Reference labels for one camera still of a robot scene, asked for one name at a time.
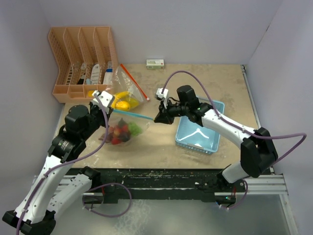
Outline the light blue plastic basket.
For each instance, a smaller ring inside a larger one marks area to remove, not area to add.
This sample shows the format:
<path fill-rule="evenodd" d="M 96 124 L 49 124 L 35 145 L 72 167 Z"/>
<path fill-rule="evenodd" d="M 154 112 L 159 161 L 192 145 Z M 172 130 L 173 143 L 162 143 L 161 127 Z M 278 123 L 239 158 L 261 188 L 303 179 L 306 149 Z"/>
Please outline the light blue plastic basket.
<path fill-rule="evenodd" d="M 201 127 L 183 116 L 179 120 L 175 136 L 176 144 L 205 154 L 218 151 L 220 134 L 214 130 Z"/>

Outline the yellow banana bunch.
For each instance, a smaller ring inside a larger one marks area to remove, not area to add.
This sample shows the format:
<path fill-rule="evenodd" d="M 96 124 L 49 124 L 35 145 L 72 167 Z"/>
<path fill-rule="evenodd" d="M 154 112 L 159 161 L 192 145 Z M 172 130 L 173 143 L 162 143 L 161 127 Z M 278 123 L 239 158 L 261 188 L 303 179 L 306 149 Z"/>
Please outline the yellow banana bunch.
<path fill-rule="evenodd" d="M 113 101 L 111 107 L 112 107 L 112 108 L 115 108 L 116 102 L 122 101 L 122 100 L 127 101 L 127 99 L 128 99 L 129 97 L 130 97 L 130 96 L 129 96 L 129 92 L 128 92 L 128 91 L 116 93 L 116 94 L 114 95 L 114 101 Z"/>

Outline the clear orange-zipper bag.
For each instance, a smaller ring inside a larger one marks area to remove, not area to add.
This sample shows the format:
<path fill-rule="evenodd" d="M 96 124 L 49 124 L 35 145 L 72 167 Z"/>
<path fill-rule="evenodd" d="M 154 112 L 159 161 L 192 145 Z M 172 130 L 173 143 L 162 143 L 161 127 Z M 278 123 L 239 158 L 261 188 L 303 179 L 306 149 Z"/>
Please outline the clear orange-zipper bag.
<path fill-rule="evenodd" d="M 110 84 L 100 84 L 98 89 L 100 91 L 106 91 L 112 95 L 128 91 L 130 97 L 136 98 L 140 102 L 138 106 L 143 105 L 150 100 L 123 64 L 120 64 L 115 70 L 113 69 L 113 77 Z"/>

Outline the clear blue-zipper bag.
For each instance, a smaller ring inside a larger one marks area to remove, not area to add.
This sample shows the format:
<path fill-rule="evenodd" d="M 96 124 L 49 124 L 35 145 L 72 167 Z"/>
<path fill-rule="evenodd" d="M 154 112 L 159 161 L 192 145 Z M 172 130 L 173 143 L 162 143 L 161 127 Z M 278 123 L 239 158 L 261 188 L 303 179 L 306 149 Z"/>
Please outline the clear blue-zipper bag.
<path fill-rule="evenodd" d="M 105 143 L 127 145 L 143 134 L 153 122 L 153 118 L 145 115 L 113 110 L 108 120 L 109 130 Z"/>

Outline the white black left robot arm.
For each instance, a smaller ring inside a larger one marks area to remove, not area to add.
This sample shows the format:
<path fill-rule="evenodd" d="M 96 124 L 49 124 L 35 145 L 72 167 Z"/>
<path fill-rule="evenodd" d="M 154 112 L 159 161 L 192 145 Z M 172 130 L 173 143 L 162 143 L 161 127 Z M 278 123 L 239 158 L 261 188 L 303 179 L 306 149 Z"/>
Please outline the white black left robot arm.
<path fill-rule="evenodd" d="M 49 235 L 56 219 L 70 205 L 71 198 L 99 190 L 100 172 L 86 166 L 74 181 L 58 194 L 60 181 L 80 161 L 86 141 L 100 127 L 109 127 L 113 109 L 108 105 L 90 102 L 89 107 L 75 105 L 65 116 L 65 123 L 53 139 L 44 166 L 24 200 L 11 211 L 6 211 L 3 222 L 14 227 L 16 234 Z"/>

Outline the yellow mango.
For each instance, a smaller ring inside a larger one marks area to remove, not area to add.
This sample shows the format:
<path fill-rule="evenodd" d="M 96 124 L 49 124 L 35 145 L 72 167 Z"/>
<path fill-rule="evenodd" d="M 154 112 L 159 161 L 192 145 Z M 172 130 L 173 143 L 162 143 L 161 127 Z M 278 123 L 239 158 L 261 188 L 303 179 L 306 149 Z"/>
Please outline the yellow mango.
<path fill-rule="evenodd" d="M 116 102 L 115 109 L 127 112 L 131 109 L 131 106 L 129 102 L 122 100 Z"/>

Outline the green grape bunch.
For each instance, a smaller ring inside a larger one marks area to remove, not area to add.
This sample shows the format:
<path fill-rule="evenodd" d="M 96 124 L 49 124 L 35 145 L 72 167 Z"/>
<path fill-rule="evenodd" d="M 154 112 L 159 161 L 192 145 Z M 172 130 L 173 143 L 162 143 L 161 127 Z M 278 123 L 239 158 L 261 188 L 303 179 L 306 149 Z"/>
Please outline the green grape bunch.
<path fill-rule="evenodd" d="M 138 136 L 142 133 L 142 128 L 139 125 L 137 125 L 135 122 L 129 122 L 128 129 L 132 136 Z"/>

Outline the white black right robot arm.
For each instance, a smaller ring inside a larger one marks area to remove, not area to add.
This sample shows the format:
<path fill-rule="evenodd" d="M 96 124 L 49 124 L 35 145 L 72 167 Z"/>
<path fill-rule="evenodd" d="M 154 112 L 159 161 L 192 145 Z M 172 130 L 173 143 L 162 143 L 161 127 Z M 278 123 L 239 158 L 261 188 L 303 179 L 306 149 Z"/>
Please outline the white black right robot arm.
<path fill-rule="evenodd" d="M 179 100 L 172 103 L 168 90 L 159 88 L 156 99 L 160 101 L 156 123 L 172 124 L 175 118 L 187 117 L 201 127 L 218 132 L 240 149 L 240 161 L 224 168 L 218 174 L 218 188 L 230 191 L 235 182 L 246 177 L 259 177 L 278 159 L 277 151 L 269 131 L 241 125 L 215 111 L 213 104 L 200 102 L 194 89 L 189 85 L 177 89 Z"/>

